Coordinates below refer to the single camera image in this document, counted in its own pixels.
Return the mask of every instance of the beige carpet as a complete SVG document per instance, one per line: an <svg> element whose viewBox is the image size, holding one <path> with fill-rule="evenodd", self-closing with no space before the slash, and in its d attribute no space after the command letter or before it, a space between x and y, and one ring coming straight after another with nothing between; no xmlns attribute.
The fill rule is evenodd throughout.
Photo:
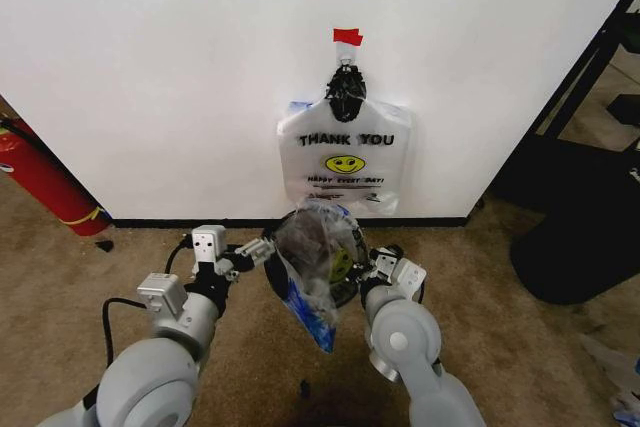
<svg viewBox="0 0 640 427"><path fill-rule="evenodd" d="M134 297L161 271L178 230L110 229L105 253L75 236L0 176L0 425L32 426L72 406L100 379L100 306ZM613 426L613 387L578 341L581 332L626 350L640 345L640 278L579 307L532 298L510 266L511 239L539 219L488 199L466 228L367 230L427 267L425 305L444 337L443 362L467 385L490 426ZM244 242L255 230L229 231ZM176 259L186 279L191 252ZM341 311L335 353L323 354L270 291L262 270L232 288L190 426L402 426L408 398L367 360L358 301ZM148 334L146 314L114 306L116 349ZM311 396L300 396L300 382Z"/></svg>

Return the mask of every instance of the fire extinguisher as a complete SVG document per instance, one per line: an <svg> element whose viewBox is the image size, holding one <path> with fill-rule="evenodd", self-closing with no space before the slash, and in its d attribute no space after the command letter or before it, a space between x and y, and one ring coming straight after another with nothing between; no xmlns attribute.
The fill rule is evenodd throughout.
<svg viewBox="0 0 640 427"><path fill-rule="evenodd" d="M22 120L0 120L0 169L78 235L94 235L109 219Z"/></svg>

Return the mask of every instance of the yellow smiley face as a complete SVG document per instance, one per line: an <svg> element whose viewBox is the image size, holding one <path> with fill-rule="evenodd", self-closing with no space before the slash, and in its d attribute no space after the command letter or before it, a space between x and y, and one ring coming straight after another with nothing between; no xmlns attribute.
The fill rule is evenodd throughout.
<svg viewBox="0 0 640 427"><path fill-rule="evenodd" d="M364 169L366 163L354 155L337 155L327 159L324 165L336 174L353 174Z"/></svg>

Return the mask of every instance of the white plastic bag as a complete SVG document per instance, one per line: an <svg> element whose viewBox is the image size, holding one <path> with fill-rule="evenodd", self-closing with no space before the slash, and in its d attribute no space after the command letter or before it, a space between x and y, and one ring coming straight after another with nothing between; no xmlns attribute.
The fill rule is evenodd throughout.
<svg viewBox="0 0 640 427"><path fill-rule="evenodd" d="M614 419L620 425L640 427L640 356L617 352L586 335L580 340L609 380L620 388L611 399Z"/></svg>
<svg viewBox="0 0 640 427"><path fill-rule="evenodd" d="M308 197L344 205L356 215L396 210L411 116L366 98L355 62L358 29L334 29L339 64L325 98L292 102L278 123L284 183L295 203Z"/></svg>

